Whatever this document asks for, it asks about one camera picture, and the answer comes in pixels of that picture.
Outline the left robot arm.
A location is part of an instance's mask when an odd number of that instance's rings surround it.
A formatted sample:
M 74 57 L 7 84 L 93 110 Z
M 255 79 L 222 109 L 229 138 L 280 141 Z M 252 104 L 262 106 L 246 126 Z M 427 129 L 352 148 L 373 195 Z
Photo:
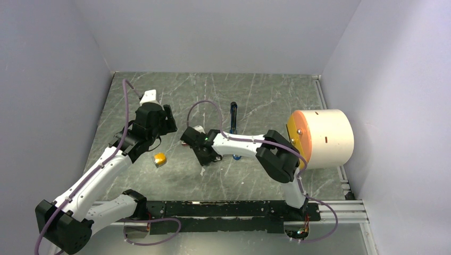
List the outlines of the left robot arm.
M 149 220 L 146 197 L 132 189 L 101 206 L 93 204 L 121 172 L 150 151 L 156 140 L 175 131 L 170 105 L 141 104 L 136 118 L 126 120 L 124 128 L 82 178 L 52 202 L 42 200 L 37 205 L 39 238 L 46 238 L 61 252 L 76 254 L 92 235 L 117 220 Z

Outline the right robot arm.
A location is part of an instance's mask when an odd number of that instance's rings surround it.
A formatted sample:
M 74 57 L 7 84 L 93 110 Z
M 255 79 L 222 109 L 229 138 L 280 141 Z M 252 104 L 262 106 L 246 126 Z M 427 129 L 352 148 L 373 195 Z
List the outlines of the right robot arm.
M 189 126 L 180 140 L 193 150 L 202 166 L 221 161 L 226 155 L 255 158 L 283 188 L 288 216 L 299 220 L 306 215 L 308 198 L 300 173 L 306 169 L 307 160 L 279 132 L 239 135 L 211 129 L 204 133 Z

